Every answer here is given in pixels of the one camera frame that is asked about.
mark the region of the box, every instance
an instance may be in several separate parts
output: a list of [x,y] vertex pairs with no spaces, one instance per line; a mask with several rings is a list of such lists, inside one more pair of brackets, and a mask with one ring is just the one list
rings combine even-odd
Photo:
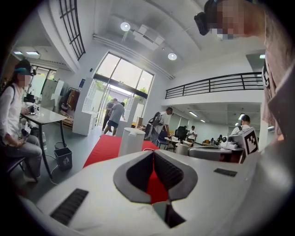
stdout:
[[142,117],[137,117],[135,127],[138,128],[142,126],[142,121],[143,121]]

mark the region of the ceiling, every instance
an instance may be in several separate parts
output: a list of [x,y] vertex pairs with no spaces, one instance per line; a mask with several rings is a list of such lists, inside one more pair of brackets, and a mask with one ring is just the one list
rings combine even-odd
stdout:
[[[170,74],[220,55],[247,48],[264,48],[263,43],[255,37],[221,41],[211,33],[200,35],[194,16],[203,11],[206,1],[96,0],[94,32],[136,51]],[[122,22],[130,24],[130,31],[126,35],[120,29]],[[164,39],[154,51],[134,40],[132,31],[138,30],[142,24]],[[177,55],[177,60],[168,59],[171,52]]]
[[[46,38],[43,24],[36,12],[33,12],[27,22],[24,23],[16,36],[14,51],[21,51],[22,56],[17,55],[20,59],[27,58],[32,64],[51,65],[68,69],[64,60],[51,46]],[[27,55],[25,52],[37,51],[39,55]]]
[[250,117],[251,126],[260,130],[260,103],[199,103],[173,107],[198,121],[202,119],[209,123],[228,126],[235,126],[241,113],[244,113]]

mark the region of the sneaker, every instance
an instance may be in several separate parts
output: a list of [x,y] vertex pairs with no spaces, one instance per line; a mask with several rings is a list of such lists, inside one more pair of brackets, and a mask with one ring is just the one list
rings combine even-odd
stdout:
[[[36,179],[37,181],[39,181],[41,178],[41,175],[39,175]],[[25,174],[24,174],[24,180],[25,182],[35,182],[36,183],[36,180],[33,178],[33,177],[27,177]]]

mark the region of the red carpet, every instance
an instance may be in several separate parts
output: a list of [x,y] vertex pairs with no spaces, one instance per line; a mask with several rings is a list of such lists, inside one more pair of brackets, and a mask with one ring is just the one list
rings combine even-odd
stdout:
[[[113,137],[108,135],[103,135],[97,142],[96,146],[93,148],[91,154],[89,155],[84,167],[91,165],[96,162],[109,160],[118,157],[121,137]],[[145,148],[159,149],[150,141],[144,141],[142,150]],[[147,193],[152,197],[152,203],[158,201],[166,201],[168,199],[168,193],[160,180],[158,179],[155,171],[153,171],[147,188]]]

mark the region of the black railing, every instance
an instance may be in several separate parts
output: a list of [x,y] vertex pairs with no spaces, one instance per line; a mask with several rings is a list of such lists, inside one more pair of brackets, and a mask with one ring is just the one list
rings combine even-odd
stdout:
[[203,79],[166,90],[165,99],[233,90],[263,90],[261,72],[250,72]]
[[63,19],[69,41],[79,60],[85,53],[79,27],[77,0],[59,0],[60,18]]

